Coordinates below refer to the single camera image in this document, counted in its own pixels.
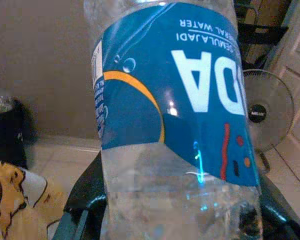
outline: blue label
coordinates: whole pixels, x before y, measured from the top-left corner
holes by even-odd
[[[258,185],[236,39],[224,16],[186,3],[110,26],[92,57],[102,148],[161,142],[201,172]]]

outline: beige wall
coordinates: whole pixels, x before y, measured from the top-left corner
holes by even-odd
[[[0,0],[0,87],[40,134],[96,138],[82,0]]]

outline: plastic water bottle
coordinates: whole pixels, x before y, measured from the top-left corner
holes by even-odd
[[[233,1],[85,0],[84,11],[101,239],[262,239]]]

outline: red stripe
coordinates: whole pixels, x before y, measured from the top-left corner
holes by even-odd
[[[228,145],[229,145],[229,139],[230,139],[230,124],[226,123],[224,125],[225,133],[224,133],[224,139],[223,139],[223,145],[222,145],[222,167],[220,171],[220,177],[222,180],[226,180],[226,171],[227,171],[227,165],[228,165]]]

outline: orange curved stripe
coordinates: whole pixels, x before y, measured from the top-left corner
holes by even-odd
[[[224,125],[225,133],[224,133],[224,140],[222,145],[222,167],[220,171],[220,177],[223,181],[227,180],[226,172],[227,172],[227,165],[228,165],[228,145],[230,139],[230,124],[226,123]]]
[[[104,75],[105,81],[119,80],[119,81],[129,84],[130,86],[139,90],[143,95],[145,95],[152,102],[152,104],[158,110],[159,115],[160,115],[161,132],[160,132],[159,142],[164,143],[165,142],[165,126],[164,126],[164,120],[162,118],[162,113],[160,111],[157,101],[155,100],[152,93],[147,89],[147,87],[143,83],[141,83],[138,79],[136,79],[135,77],[133,77],[130,74],[127,74],[125,72],[122,72],[122,71],[107,71],[107,72],[104,72],[103,75]]]

